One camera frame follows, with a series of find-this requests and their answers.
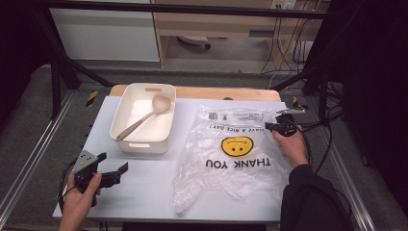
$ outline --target white plastic bin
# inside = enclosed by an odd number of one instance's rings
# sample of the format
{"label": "white plastic bin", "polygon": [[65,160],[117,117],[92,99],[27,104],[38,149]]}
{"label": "white plastic bin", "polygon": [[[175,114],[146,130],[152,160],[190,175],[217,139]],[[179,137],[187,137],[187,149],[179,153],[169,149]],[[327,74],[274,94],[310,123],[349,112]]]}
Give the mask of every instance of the white plastic bin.
{"label": "white plastic bin", "polygon": [[153,111],[152,99],[164,94],[171,99],[171,106],[155,114],[140,125],[123,141],[115,141],[123,152],[165,153],[170,145],[168,135],[174,116],[176,89],[172,85],[132,84],[123,93],[111,126],[111,138]]}

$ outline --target spatula handle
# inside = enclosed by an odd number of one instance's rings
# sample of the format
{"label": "spatula handle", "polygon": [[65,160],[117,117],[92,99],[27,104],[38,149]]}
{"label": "spatula handle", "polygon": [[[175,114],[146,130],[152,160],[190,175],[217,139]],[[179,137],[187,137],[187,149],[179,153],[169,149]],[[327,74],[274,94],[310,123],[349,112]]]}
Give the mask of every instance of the spatula handle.
{"label": "spatula handle", "polygon": [[133,131],[135,131],[145,120],[147,120],[149,117],[154,115],[154,112],[151,112],[147,115],[145,115],[143,118],[139,119],[136,123],[132,124],[130,127],[126,128],[123,132],[121,132],[117,137],[116,141],[122,141],[123,139],[127,138]]}

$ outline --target plastic bag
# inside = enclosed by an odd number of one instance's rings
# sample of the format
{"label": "plastic bag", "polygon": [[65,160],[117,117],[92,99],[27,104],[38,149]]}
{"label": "plastic bag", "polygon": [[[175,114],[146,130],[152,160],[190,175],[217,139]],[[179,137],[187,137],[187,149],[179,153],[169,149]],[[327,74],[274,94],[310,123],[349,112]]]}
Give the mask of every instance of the plastic bag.
{"label": "plastic bag", "polygon": [[272,110],[200,106],[173,181],[174,212],[186,211],[203,190],[237,200],[265,191],[280,204],[292,168],[265,129],[276,116]]}

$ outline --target person's arm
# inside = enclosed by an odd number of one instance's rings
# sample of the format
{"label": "person's arm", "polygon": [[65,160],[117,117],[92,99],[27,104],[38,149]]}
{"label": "person's arm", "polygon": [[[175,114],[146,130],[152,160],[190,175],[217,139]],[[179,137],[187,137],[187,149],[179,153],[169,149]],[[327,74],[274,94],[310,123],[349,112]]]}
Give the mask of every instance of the person's arm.
{"label": "person's arm", "polygon": [[74,174],[69,174],[67,189],[70,190],[65,197],[63,218],[60,222],[60,231],[80,231],[87,218],[93,195],[98,192],[101,182],[101,173],[96,173],[90,180],[84,193],[75,188]]}
{"label": "person's arm", "polygon": [[305,155],[305,142],[296,132],[283,137],[272,132],[293,170],[283,193],[280,229],[354,230],[333,185],[313,173]]}

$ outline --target black sleeve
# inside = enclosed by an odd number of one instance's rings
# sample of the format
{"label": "black sleeve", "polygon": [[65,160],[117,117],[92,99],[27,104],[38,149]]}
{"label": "black sleeve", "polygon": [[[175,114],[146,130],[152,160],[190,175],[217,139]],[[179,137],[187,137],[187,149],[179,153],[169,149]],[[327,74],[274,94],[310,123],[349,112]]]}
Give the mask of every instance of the black sleeve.
{"label": "black sleeve", "polygon": [[354,230],[330,181],[296,167],[283,192],[281,230]]}

